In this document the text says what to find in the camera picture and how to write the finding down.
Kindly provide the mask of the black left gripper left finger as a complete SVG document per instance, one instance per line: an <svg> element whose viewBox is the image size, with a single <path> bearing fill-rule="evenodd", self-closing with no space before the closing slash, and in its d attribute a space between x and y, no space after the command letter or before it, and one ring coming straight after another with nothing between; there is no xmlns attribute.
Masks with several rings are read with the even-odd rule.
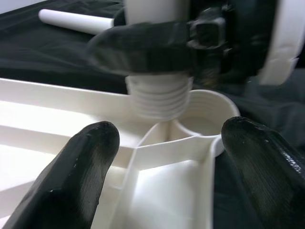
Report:
<svg viewBox="0 0 305 229"><path fill-rule="evenodd" d="M117 155L116 126L100 121L75 134L38 175L5 229L89 229Z"/></svg>

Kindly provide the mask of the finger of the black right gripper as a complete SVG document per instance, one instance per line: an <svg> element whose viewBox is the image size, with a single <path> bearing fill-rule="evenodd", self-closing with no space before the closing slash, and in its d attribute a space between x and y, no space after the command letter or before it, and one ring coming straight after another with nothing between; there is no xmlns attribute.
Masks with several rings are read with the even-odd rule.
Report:
<svg viewBox="0 0 305 229"><path fill-rule="evenodd" d="M94 36L86 54L96 68L118 75L194 73L195 49L185 21L114 26Z"/></svg>

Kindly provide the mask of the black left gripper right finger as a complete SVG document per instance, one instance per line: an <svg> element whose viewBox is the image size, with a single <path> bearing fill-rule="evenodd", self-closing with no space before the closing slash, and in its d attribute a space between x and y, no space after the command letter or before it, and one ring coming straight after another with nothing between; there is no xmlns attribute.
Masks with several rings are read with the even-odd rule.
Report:
<svg viewBox="0 0 305 229"><path fill-rule="evenodd" d="M225 121L222 141L263 229L305 227L305 157L275 130L248 118Z"/></svg>

